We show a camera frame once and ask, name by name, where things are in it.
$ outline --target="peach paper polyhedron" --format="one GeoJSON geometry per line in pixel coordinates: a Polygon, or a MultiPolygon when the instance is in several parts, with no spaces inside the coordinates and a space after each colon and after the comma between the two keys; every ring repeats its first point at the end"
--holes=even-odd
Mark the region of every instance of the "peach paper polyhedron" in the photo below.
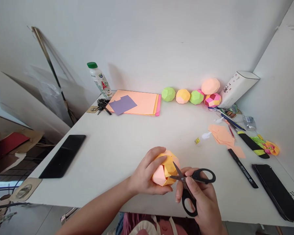
{"type": "Polygon", "coordinates": [[[176,94],[176,101],[180,104],[187,103],[190,99],[190,93],[186,89],[178,90],[176,94]]]}
{"type": "Polygon", "coordinates": [[[216,78],[209,78],[202,84],[202,92],[205,95],[216,93],[220,88],[220,82],[216,78]]]}
{"type": "Polygon", "coordinates": [[[200,104],[204,100],[204,93],[201,90],[192,91],[189,101],[192,104],[200,104]]]}
{"type": "Polygon", "coordinates": [[[205,99],[205,105],[208,107],[216,107],[221,103],[221,96],[217,93],[207,95],[205,99]]]}
{"type": "Polygon", "coordinates": [[[159,154],[155,159],[161,156],[167,156],[167,159],[157,168],[151,179],[160,186],[174,184],[176,180],[170,176],[178,175],[173,162],[180,168],[179,159],[169,150],[159,154]]]}

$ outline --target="plastic bag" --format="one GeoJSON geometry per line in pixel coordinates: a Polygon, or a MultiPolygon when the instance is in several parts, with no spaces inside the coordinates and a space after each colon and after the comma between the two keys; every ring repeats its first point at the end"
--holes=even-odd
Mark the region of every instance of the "plastic bag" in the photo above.
{"type": "Polygon", "coordinates": [[[73,122],[69,116],[67,107],[59,88],[55,82],[51,82],[52,73],[43,69],[34,69],[32,66],[28,69],[27,76],[37,81],[38,90],[42,96],[43,101],[47,108],[49,108],[55,115],[64,121],[69,127],[73,126],[73,122]]]}

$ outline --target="black marker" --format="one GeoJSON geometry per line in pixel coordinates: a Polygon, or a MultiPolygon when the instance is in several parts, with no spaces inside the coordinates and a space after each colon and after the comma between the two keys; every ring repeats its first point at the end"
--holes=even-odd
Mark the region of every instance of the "black marker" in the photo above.
{"type": "Polygon", "coordinates": [[[231,154],[232,158],[236,161],[236,163],[238,164],[239,168],[244,173],[244,175],[246,176],[246,178],[248,179],[248,181],[252,185],[252,187],[253,188],[258,188],[258,185],[255,183],[255,181],[253,180],[253,178],[249,175],[249,173],[247,172],[247,170],[245,169],[245,167],[243,166],[243,164],[241,163],[241,161],[238,159],[238,157],[236,156],[236,154],[233,152],[233,150],[232,149],[228,149],[228,151],[231,154]]]}

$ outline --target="floor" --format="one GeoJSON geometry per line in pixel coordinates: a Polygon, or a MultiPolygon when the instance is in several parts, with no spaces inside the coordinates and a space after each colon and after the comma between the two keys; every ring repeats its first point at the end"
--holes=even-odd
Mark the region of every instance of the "floor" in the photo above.
{"type": "MultiPolygon", "coordinates": [[[[30,205],[26,207],[12,207],[7,213],[17,212],[10,221],[5,221],[0,227],[0,235],[43,235],[55,234],[61,227],[60,218],[70,208],[48,205],[30,205]]],[[[113,220],[107,230],[116,227],[118,216],[113,220]]],[[[223,222],[229,235],[255,235],[260,225],[234,222],[223,222]]],[[[265,232],[270,235],[278,235],[274,226],[264,226],[265,232]]],[[[294,228],[282,227],[284,235],[294,235],[294,228]]]]}

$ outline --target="purple paper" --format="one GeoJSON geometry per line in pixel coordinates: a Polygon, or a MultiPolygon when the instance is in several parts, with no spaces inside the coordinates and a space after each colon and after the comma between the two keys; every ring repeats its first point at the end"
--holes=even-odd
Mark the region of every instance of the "purple paper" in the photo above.
{"type": "Polygon", "coordinates": [[[120,115],[137,106],[128,95],[122,96],[120,100],[109,103],[116,115],[120,115]]]}

